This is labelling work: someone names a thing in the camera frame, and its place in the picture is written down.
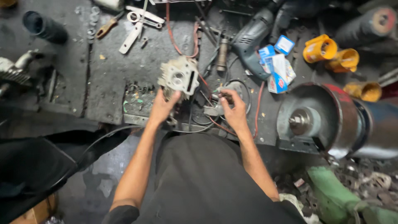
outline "forearm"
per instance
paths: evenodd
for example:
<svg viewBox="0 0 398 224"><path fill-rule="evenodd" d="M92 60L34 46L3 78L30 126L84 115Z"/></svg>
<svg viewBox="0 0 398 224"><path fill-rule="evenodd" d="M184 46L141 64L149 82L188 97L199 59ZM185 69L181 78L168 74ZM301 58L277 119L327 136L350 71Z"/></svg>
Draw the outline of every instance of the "forearm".
<svg viewBox="0 0 398 224"><path fill-rule="evenodd" d="M148 121L137 149L116 188L111 210L117 206L126 204L137 208L141 207L148 185L157 128L158 124L154 124L150 120Z"/></svg>
<svg viewBox="0 0 398 224"><path fill-rule="evenodd" d="M264 193L273 201L279 201L279 194L260 153L253 141L249 128L237 132L240 141L243 167Z"/></svg>

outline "green machine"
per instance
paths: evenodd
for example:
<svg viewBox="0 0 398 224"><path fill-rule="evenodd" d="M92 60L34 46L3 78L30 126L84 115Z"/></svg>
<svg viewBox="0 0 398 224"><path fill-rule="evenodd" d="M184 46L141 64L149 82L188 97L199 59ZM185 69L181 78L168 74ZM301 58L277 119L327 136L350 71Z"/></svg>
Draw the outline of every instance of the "green machine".
<svg viewBox="0 0 398 224"><path fill-rule="evenodd" d="M361 200L347 189L328 167L311 167L307 171L310 186L318 200L319 218L326 224L398 224L398 212Z"/></svg>

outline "black rubber tube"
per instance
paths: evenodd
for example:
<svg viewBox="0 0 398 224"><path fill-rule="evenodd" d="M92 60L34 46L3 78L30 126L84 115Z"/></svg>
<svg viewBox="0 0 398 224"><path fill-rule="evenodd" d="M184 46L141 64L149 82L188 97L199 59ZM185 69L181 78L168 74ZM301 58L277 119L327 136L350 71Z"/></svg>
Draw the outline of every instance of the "black rubber tube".
<svg viewBox="0 0 398 224"><path fill-rule="evenodd" d="M32 35L51 43L62 44L68 39L68 33L62 24L38 12L26 12L23 15L22 23Z"/></svg>

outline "black pants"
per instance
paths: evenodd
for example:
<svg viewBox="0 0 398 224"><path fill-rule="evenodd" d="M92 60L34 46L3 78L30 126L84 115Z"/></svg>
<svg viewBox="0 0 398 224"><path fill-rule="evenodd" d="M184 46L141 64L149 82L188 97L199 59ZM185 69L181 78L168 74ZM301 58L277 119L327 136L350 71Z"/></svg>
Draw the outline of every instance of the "black pants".
<svg viewBox="0 0 398 224"><path fill-rule="evenodd" d="M123 142L128 132L117 132L83 152L104 131L63 132L38 138L0 140L0 224L13 219L60 189L62 176L84 170Z"/></svg>

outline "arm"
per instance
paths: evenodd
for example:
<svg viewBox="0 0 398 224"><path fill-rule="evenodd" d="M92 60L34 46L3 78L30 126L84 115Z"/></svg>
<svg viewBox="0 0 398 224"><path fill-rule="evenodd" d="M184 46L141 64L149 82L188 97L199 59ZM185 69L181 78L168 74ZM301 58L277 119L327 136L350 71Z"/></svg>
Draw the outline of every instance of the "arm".
<svg viewBox="0 0 398 224"><path fill-rule="evenodd" d="M116 188L110 210L121 205L132 205L140 209L148 184L156 131L159 125L167 118L180 96L180 92L175 92L171 100L166 102L163 97L163 91L159 89L144 133Z"/></svg>
<svg viewBox="0 0 398 224"><path fill-rule="evenodd" d="M272 201L279 201L279 194L276 186L261 159L246 122L245 103L234 90L225 89L221 92L231 95L234 100L235 107L231 109L227 100L224 97L220 98L221 105L224 108L225 118L238 135L243 167Z"/></svg>

